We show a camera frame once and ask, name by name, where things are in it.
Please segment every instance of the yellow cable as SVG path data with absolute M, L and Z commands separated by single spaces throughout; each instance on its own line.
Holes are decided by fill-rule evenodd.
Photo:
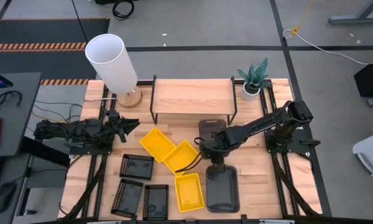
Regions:
M 298 26 L 296 26 L 296 27 L 294 27 L 294 28 L 292 29 L 292 35 L 296 35 L 296 33 L 297 33 L 297 31 L 299 30 L 299 28 L 303 25 L 303 23 L 304 23 L 305 20 L 307 19 L 308 15 L 310 14 L 311 7 L 312 7 L 314 1 L 315 1 L 315 0 L 310 0 L 310 3 L 308 4 L 308 7 L 307 7 L 307 9 L 306 9 L 306 13 L 305 13 L 304 18 L 301 20 L 301 22 L 300 22 L 300 24 L 299 24 Z
M 57 120 L 57 119 L 53 119 L 53 118 L 46 118 L 44 116 L 39 116 L 39 115 L 36 115 L 33 111 L 32 111 L 32 114 L 35 116 L 35 117 L 38 117 L 38 118 L 42 118 L 42 119 L 48 119 L 48 120 L 52 120 L 52 121 L 55 121 L 55 122 L 59 122 L 59 123 L 67 123 L 66 121 L 61 121 L 61 120 Z

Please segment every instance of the wooden board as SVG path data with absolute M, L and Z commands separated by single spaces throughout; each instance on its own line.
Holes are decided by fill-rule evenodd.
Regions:
M 275 99 L 278 107 L 283 106 L 287 100 L 292 100 L 292 94 L 287 79 L 273 79 Z M 108 157 L 106 173 L 101 201 L 100 220 L 124 220 L 126 218 L 110 214 L 113 200 L 120 182 L 119 172 L 123 154 L 137 154 L 149 156 L 149 153 L 139 144 L 139 141 L 152 128 L 159 128 L 174 144 L 178 145 L 183 140 L 189 141 L 196 149 L 193 139 L 199 135 L 198 122 L 201 119 L 224 119 L 220 115 L 207 114 L 160 114 L 158 125 L 154 125 L 149 113 L 151 86 L 140 86 L 143 92 L 142 103 L 133 109 L 122 108 L 118 103 L 116 110 L 125 118 L 139 118 L 141 125 L 127 136 L 127 143 L 121 143 L 116 138 L 113 153 Z M 253 102 L 243 101 L 240 97 L 241 85 L 236 86 L 238 113 L 233 125 L 243 125 L 263 116 L 260 99 Z M 103 82 L 90 81 L 87 87 L 86 98 L 100 98 L 102 95 Z M 82 119 L 97 117 L 99 113 L 99 101 L 85 102 L 83 105 Z M 289 154 L 290 167 L 293 180 L 297 190 L 314 210 L 321 213 L 321 207 L 316 192 L 315 183 L 310 167 L 310 162 L 295 154 Z M 180 213 L 178 211 L 177 198 L 174 188 L 174 174 L 164 163 L 154 164 L 154 171 L 151 181 L 138 180 L 145 184 L 168 184 L 169 185 L 169 220 L 184 219 L 239 219 L 241 214 L 248 218 L 280 218 L 282 216 L 279 206 L 279 198 L 274 179 L 274 169 L 270 155 L 265 148 L 263 134 L 252 136 L 238 150 L 233 151 L 225 158 L 227 165 L 236 167 L 239 182 L 239 198 L 241 209 L 238 213 L 210 213 L 207 208 Z M 87 173 L 90 165 L 90 157 L 77 161 L 69 170 L 68 179 L 62 197 L 62 207 L 67 212 L 77 202 L 86 187 Z M 199 173 L 203 196 L 206 200 L 206 177 L 205 170 L 210 161 L 202 160 L 193 170 L 186 172 L 191 174 Z M 287 206 L 292 211 L 288 192 Z M 138 219 L 142 218 L 142 207 L 144 197 L 141 196 Z M 89 215 L 92 215 L 94 208 L 95 193 L 92 194 L 89 207 Z
M 232 81 L 230 78 L 156 79 L 152 111 L 158 114 L 234 114 Z

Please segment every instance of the lamp base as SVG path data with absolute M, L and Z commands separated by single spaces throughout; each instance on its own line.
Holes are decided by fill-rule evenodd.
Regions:
M 134 92 L 130 91 L 125 94 L 117 95 L 117 101 L 124 108 L 135 108 L 142 101 L 142 92 L 138 86 L 136 86 Z

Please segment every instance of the white lamp shade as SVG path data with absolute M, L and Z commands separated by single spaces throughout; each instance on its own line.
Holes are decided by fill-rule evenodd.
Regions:
M 86 57 L 110 92 L 123 94 L 137 85 L 137 74 L 123 40 L 113 34 L 94 37 L 86 47 Z

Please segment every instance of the wooden shelf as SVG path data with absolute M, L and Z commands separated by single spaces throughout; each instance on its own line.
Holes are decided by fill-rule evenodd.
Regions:
M 230 79 L 156 79 L 152 88 L 152 118 L 158 114 L 237 113 L 234 77 Z

